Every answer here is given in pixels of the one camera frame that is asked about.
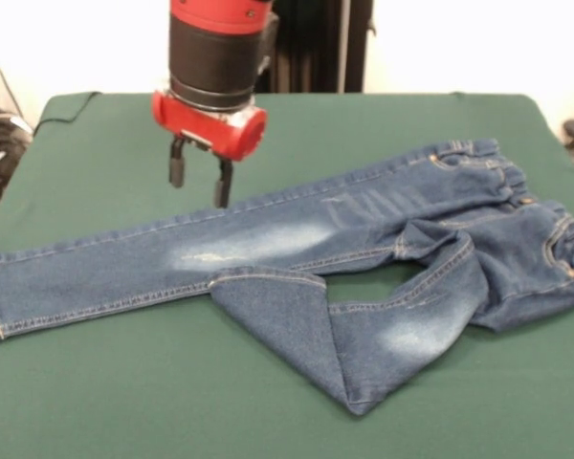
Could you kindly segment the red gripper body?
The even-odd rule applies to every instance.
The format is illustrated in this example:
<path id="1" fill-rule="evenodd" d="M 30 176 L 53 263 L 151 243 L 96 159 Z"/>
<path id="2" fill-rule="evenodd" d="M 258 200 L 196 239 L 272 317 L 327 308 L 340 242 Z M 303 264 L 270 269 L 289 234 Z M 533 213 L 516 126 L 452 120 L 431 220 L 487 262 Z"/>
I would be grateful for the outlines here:
<path id="1" fill-rule="evenodd" d="M 168 132 L 237 162 L 257 149 L 267 124 L 267 112 L 254 105 L 232 114 L 216 114 L 192 108 L 168 93 L 155 92 L 151 107 L 155 121 Z"/>

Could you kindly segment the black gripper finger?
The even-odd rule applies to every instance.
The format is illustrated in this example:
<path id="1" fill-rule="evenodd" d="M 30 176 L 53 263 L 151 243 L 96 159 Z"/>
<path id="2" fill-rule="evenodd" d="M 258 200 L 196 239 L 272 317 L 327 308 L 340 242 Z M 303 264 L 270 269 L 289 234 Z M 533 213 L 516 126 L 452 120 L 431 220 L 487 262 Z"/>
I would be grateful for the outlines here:
<path id="1" fill-rule="evenodd" d="M 215 185 L 214 205 L 226 208 L 229 205 L 232 188 L 233 164 L 231 160 L 219 159 L 219 178 Z"/>
<path id="2" fill-rule="evenodd" d="M 184 145 L 184 138 L 180 136 L 173 137 L 169 154 L 168 181 L 175 188 L 181 188 L 185 182 Z"/>

